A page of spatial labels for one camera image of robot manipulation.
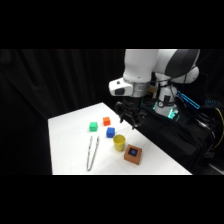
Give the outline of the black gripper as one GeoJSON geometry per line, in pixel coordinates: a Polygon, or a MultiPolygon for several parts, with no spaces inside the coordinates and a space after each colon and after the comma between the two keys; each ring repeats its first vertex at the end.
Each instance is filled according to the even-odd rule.
{"type": "Polygon", "coordinates": [[[139,126],[139,117],[145,117],[147,112],[142,108],[143,98],[123,97],[115,104],[115,112],[119,115],[120,123],[124,121],[125,115],[131,117],[132,130],[139,126]]]}

